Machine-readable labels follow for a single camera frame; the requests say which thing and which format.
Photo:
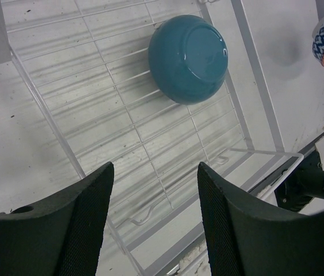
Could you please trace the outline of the teal bowl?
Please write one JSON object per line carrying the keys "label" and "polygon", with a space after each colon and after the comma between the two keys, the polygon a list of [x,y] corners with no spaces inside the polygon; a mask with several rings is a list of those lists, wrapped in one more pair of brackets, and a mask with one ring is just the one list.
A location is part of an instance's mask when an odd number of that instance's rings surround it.
{"label": "teal bowl", "polygon": [[198,104],[214,96],[224,83],[228,62],[223,37],[198,16],[167,20],[149,42],[148,64],[157,87],[182,105]]}

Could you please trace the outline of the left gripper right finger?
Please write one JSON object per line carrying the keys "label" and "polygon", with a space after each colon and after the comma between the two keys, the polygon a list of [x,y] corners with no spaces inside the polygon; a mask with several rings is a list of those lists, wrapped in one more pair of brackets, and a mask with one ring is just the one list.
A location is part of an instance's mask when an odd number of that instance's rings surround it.
{"label": "left gripper right finger", "polygon": [[206,163],[197,179],[212,275],[324,275],[324,211],[271,205]]}

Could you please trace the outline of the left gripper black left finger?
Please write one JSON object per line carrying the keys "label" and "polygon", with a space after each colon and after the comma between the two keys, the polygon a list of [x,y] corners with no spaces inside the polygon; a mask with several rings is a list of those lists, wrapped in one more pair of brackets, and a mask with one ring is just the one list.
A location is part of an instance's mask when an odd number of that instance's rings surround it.
{"label": "left gripper black left finger", "polygon": [[61,191],[0,213],[0,275],[95,275],[113,184],[107,162]]}

